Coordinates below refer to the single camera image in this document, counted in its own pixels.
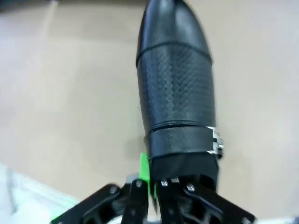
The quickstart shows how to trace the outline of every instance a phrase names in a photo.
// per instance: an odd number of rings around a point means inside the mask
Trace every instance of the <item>woven leather texture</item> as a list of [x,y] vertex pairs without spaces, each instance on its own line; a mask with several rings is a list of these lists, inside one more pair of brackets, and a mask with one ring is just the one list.
[[168,125],[215,126],[209,57],[169,43],[144,52],[137,63],[146,132]]

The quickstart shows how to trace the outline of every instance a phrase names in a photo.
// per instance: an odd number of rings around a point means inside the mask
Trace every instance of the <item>black leather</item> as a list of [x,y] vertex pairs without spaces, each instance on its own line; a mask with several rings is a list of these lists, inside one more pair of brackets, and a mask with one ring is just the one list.
[[145,143],[153,180],[207,175],[215,183],[212,60],[203,31],[182,0],[149,0],[137,50]]

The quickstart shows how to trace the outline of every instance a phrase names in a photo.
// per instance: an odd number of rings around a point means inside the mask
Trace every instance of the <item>black object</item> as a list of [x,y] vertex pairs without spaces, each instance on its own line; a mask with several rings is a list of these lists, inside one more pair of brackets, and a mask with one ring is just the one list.
[[136,65],[150,183],[106,185],[51,223],[106,224],[122,216],[121,224],[141,224],[149,191],[162,224],[253,224],[252,214],[216,193],[212,60],[182,0],[149,0]]

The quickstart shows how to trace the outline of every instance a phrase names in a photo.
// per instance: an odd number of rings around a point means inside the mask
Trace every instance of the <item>green object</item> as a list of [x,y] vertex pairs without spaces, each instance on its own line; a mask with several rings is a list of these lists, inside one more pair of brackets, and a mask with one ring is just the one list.
[[148,191],[150,196],[150,166],[149,166],[148,155],[146,153],[140,154],[139,178],[148,183]]

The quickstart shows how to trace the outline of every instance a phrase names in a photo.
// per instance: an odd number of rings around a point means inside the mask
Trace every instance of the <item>beige surface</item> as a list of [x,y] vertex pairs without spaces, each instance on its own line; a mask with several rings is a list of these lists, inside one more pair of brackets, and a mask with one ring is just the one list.
[[[81,199],[138,171],[144,2],[130,2],[0,13],[2,162]],[[189,3],[214,58],[219,193],[261,218],[299,214],[299,1]]]

